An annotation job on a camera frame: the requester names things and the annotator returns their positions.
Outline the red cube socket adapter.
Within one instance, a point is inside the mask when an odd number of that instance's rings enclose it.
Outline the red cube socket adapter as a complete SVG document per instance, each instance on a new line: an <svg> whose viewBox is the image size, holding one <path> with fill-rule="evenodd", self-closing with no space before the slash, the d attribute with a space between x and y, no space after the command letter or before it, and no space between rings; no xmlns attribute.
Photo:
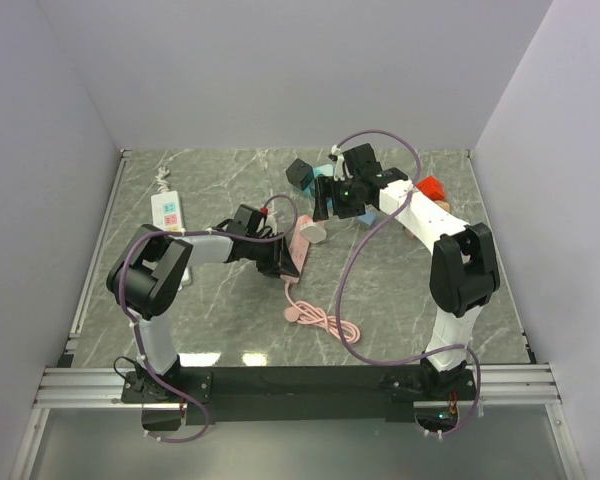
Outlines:
<svg viewBox="0 0 600 480"><path fill-rule="evenodd" d="M428 176L417 183L417 189L431 201L445 201L443 184L434 176Z"/></svg>

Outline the black cube socket adapter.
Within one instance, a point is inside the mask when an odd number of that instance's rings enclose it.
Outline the black cube socket adapter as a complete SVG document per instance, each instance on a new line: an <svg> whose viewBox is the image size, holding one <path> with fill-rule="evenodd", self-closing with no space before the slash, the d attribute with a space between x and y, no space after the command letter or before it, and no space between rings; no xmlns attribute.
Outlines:
<svg viewBox="0 0 600 480"><path fill-rule="evenodd" d="M314 181L313 167L300 158L296 158L285 170L287 181L294 188L304 191Z"/></svg>

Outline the pink power strip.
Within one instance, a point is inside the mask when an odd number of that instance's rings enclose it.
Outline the pink power strip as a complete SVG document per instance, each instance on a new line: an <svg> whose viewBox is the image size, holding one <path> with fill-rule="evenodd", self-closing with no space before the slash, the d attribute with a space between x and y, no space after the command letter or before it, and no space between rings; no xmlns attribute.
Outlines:
<svg viewBox="0 0 600 480"><path fill-rule="evenodd" d="M301 228L310 223L308 215L299 217L289 245L291 259L299 274L302 273L309 252L310 242L301 234Z"/></svg>

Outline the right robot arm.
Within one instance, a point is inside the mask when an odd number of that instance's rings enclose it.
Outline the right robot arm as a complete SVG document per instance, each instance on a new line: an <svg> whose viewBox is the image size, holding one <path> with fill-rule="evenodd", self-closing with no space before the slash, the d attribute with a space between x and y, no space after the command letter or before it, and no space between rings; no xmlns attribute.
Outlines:
<svg viewBox="0 0 600 480"><path fill-rule="evenodd" d="M312 219L358 217L368 206L411 232L431 254L429 290L436 303L434 328L420 361L419 387L440 399L466 365L466 348L483 307L500 287L499 268L490 228L469 224L446 212L397 168L384 169L368 143L329 154L330 176L314 180Z"/></svg>

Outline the white power strip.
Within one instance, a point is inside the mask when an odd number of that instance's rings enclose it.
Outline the white power strip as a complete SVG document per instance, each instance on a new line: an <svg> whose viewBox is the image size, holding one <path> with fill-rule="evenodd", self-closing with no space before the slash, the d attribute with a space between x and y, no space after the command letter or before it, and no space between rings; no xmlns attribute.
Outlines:
<svg viewBox="0 0 600 480"><path fill-rule="evenodd" d="M184 229L184 216L179 194L176 191L159 192L151 196L152 223L165 231Z"/></svg>

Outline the beige cube socket adapter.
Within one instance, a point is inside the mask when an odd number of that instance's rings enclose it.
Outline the beige cube socket adapter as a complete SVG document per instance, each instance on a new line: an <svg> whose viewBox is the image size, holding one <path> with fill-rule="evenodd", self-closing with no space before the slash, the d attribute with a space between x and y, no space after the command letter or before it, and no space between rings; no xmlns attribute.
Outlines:
<svg viewBox="0 0 600 480"><path fill-rule="evenodd" d="M450 213L451 212L451 206L445 202L445 201L436 201L436 204L443 209L445 212Z"/></svg>

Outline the teal triangular power strip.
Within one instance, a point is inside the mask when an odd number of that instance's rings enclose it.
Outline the teal triangular power strip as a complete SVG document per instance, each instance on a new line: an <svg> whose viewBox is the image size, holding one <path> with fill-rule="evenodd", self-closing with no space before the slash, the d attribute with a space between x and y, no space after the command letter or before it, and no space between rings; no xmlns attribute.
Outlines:
<svg viewBox="0 0 600 480"><path fill-rule="evenodd" d="M323 164L313 168L313 180L311 183L303 190L303 193L309 196L310 198L315 198L315 180L318 177L322 176L332 176L334 173L334 165L333 164Z"/></svg>

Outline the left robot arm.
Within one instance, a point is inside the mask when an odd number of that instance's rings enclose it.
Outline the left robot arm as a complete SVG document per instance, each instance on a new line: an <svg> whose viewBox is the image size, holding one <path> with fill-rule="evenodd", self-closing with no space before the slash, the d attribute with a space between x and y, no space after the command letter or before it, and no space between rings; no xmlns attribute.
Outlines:
<svg viewBox="0 0 600 480"><path fill-rule="evenodd" d="M300 276L284 236L256 224L226 219L200 232L167 233L143 224L109 271L106 287L130 314L144 389L156 401L180 388L180 358L166 312L189 267L250 260L268 277Z"/></svg>

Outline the white plug adapter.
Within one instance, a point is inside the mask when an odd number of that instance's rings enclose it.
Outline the white plug adapter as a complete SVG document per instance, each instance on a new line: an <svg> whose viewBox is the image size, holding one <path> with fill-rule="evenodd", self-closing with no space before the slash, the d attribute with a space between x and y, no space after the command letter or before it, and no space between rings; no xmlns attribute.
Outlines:
<svg viewBox="0 0 600 480"><path fill-rule="evenodd" d="M327 238L327 232L323 225L309 221L300 227L300 234L310 244L319 244Z"/></svg>

